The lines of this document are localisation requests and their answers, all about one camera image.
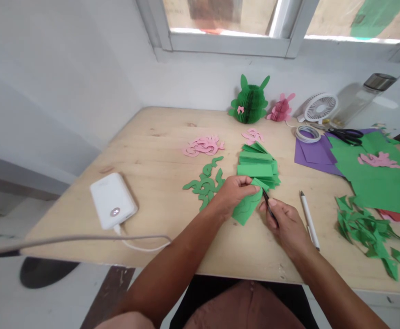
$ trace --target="scissors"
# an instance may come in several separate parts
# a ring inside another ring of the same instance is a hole
[[[279,223],[277,222],[276,216],[273,214],[272,210],[270,209],[270,206],[268,205],[268,194],[267,192],[265,192],[264,189],[262,189],[262,195],[264,196],[265,199],[265,205],[268,209],[268,212],[270,213],[270,216],[274,219],[274,221],[276,222],[277,228],[279,228]]]
[[[361,131],[355,129],[328,128],[314,123],[312,123],[311,126],[313,126],[314,128],[325,130],[349,145],[361,146],[361,144],[363,144],[360,138],[363,137],[364,134]]]

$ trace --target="person's arm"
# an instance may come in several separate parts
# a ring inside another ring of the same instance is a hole
[[[269,199],[279,228],[266,211],[267,226],[299,271],[333,329],[385,328],[388,326],[358,297],[314,247],[296,208]]]
[[[259,191],[251,181],[247,176],[227,178],[206,208],[144,268],[112,316],[137,311],[159,328],[191,282],[221,225],[245,196]]]

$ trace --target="bottle lid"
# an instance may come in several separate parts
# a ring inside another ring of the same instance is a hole
[[[364,85],[370,89],[378,91],[386,91],[391,85],[397,81],[397,78],[384,74],[374,73],[366,80]]]

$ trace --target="forearm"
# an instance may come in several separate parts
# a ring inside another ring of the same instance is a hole
[[[223,222],[212,208],[199,213],[144,268],[113,316],[139,311],[158,328],[189,285]]]
[[[293,262],[333,329],[388,328],[320,253]]]

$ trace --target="white pen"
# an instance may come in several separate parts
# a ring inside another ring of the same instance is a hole
[[[309,212],[309,207],[308,203],[306,202],[305,194],[302,191],[300,191],[300,199],[302,200],[302,204],[304,205],[305,216],[308,222],[309,237],[311,238],[311,241],[315,245],[316,249],[320,251],[319,239],[317,239],[313,219],[311,218],[311,213]]]

